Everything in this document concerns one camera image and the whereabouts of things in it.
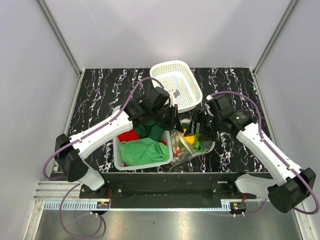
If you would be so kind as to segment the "green fake lettuce leaf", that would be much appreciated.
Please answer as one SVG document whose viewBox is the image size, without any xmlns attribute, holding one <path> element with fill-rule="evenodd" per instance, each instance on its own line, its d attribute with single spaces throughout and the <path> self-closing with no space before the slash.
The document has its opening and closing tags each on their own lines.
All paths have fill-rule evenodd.
<svg viewBox="0 0 320 240">
<path fill-rule="evenodd" d="M 194 143 L 192 144 L 192 147 L 196 152 L 200 152 L 202 150 L 202 142 L 200 141 L 201 134 L 199 132 L 196 132 Z"/>
</svg>

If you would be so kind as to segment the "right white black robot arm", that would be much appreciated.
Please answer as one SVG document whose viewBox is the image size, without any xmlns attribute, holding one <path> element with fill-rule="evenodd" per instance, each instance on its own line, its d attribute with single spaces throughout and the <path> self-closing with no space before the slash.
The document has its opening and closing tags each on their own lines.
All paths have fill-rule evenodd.
<svg viewBox="0 0 320 240">
<path fill-rule="evenodd" d="M 243 143 L 267 168 L 272 178 L 260 178 L 241 173 L 227 185 L 228 195 L 239 198 L 251 194 L 269 200 L 280 212 L 287 213 L 309 196 L 315 201 L 314 215 L 320 203 L 313 192 L 316 174 L 311 168 L 303 169 L 290 160 L 266 135 L 261 125 L 245 110 L 217 111 L 214 115 L 194 110 L 184 136 L 200 135 L 215 141 L 218 132 L 227 132 Z"/>
</svg>

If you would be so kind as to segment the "orange white fake food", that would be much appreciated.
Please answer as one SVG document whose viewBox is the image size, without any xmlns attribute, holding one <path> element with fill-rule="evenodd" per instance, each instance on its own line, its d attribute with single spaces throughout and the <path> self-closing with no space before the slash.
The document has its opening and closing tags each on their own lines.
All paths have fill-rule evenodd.
<svg viewBox="0 0 320 240">
<path fill-rule="evenodd" d="M 182 143 L 179 144 L 173 144 L 172 145 L 172 161 L 176 162 L 179 160 L 180 156 L 185 151 L 185 146 Z"/>
</svg>

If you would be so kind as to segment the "yellow fake lemon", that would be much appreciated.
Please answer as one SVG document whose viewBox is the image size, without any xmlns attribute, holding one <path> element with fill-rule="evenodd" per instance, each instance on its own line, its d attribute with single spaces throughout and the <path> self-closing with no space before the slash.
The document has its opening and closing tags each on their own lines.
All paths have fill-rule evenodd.
<svg viewBox="0 0 320 240">
<path fill-rule="evenodd" d="M 193 145 L 196 142 L 196 135 L 185 136 L 186 128 L 183 129 L 183 139 L 189 145 Z"/>
</svg>

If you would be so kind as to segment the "clear zip top bag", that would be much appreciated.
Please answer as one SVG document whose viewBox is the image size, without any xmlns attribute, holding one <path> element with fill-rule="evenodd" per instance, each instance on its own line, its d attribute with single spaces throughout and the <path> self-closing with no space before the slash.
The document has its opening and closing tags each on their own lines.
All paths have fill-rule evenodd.
<svg viewBox="0 0 320 240">
<path fill-rule="evenodd" d="M 192 145 L 184 141 L 183 133 L 178 133 L 173 131 L 170 133 L 170 140 L 171 140 L 171 148 L 172 148 L 172 145 L 178 145 L 178 144 L 183 144 L 185 146 L 185 151 L 182 153 L 179 159 L 177 161 L 171 160 L 170 164 L 173 167 L 186 163 L 200 155 L 207 154 L 211 152 L 215 147 L 214 141 L 211 141 L 201 136 L 200 141 L 201 141 L 202 150 L 200 152 L 196 152 Z"/>
</svg>

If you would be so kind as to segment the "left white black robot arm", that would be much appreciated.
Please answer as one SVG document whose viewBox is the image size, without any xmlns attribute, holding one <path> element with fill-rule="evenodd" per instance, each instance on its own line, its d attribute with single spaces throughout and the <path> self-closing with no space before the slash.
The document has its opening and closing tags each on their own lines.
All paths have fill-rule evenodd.
<svg viewBox="0 0 320 240">
<path fill-rule="evenodd" d="M 86 163 L 86 159 L 99 147 L 114 137 L 140 125 L 154 121 L 165 131 L 182 133 L 175 100 L 178 90 L 166 91 L 152 88 L 142 97 L 129 96 L 111 116 L 93 127 L 68 137 L 59 135 L 55 140 L 54 159 L 68 182 L 79 182 L 90 188 L 97 198 L 108 193 L 102 175 Z"/>
</svg>

